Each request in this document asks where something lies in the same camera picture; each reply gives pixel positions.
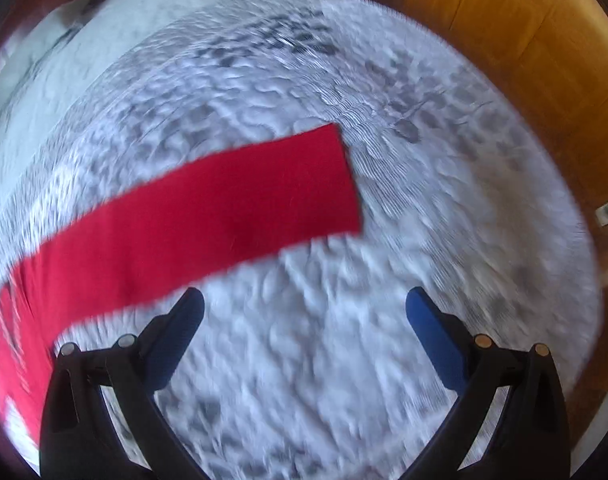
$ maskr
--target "folded red fabric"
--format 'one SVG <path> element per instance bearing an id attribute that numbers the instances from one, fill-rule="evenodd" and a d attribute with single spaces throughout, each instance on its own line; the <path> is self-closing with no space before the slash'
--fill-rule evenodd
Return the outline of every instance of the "folded red fabric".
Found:
<path id="1" fill-rule="evenodd" d="M 99 206 L 16 265 L 0 294 L 2 413 L 11 397 L 38 440 L 52 345 L 72 324 L 359 230 L 333 124 L 207 156 Z"/>

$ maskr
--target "metal pin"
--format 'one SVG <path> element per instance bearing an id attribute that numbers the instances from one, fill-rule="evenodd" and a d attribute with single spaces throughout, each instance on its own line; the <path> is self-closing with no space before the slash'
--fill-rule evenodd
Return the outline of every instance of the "metal pin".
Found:
<path id="1" fill-rule="evenodd" d="M 537 343 L 535 345 L 535 352 L 537 355 L 541 355 L 542 357 L 546 357 L 548 354 L 550 354 L 548 346 L 546 346 L 544 343 Z"/>
<path id="2" fill-rule="evenodd" d="M 71 355 L 75 351 L 74 343 L 64 343 L 62 348 L 60 348 L 60 354 L 62 355 Z"/>
<path id="3" fill-rule="evenodd" d="M 475 344 L 480 348 L 491 348 L 493 340 L 486 334 L 478 334 L 475 336 Z"/>
<path id="4" fill-rule="evenodd" d="M 133 346 L 135 343 L 135 336 L 133 334 L 124 334 L 117 340 L 117 346 L 120 348 L 128 348 Z"/>

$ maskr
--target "mattress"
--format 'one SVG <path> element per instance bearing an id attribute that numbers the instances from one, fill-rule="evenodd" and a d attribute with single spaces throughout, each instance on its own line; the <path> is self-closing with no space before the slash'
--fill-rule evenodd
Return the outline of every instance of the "mattress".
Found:
<path id="1" fill-rule="evenodd" d="M 12 149 L 15 118 L 0 123 L 0 286 L 18 259 L 142 182 L 321 124 L 340 127 L 360 195 L 359 236 L 186 284 L 206 316 L 156 401 L 212 478 L 396 478 L 454 402 L 405 321 L 416 285 L 472 333 L 547 343 L 572 389 L 601 322 L 586 228 L 523 119 L 443 40 L 366 0 L 219 0 L 97 70 L 52 106 L 60 118 L 40 119 L 52 129 L 32 153 Z M 54 351 L 138 333 L 184 289 L 71 326 Z M 35 464 L 17 413 L 7 430 Z"/>

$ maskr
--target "red cloth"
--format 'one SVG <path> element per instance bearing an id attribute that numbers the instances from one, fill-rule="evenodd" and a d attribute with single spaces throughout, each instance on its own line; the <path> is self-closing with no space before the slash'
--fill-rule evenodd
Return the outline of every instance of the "red cloth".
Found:
<path id="1" fill-rule="evenodd" d="M 14 267 L 14 302 L 0 295 L 5 326 L 17 309 L 24 359 L 14 357 L 0 327 L 2 413 L 13 398 L 37 442 L 50 349 L 72 324 L 293 244 L 359 229 L 358 199 L 332 124 L 208 156 L 103 204 Z"/>

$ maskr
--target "pillow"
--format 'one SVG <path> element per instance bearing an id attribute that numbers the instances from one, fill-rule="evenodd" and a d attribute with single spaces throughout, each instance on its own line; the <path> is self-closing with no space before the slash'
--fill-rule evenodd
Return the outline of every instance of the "pillow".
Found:
<path id="1" fill-rule="evenodd" d="M 27 72 L 70 30 L 79 27 L 79 18 L 90 0 L 73 0 L 48 14 L 20 42 L 0 71 L 0 112 Z"/>

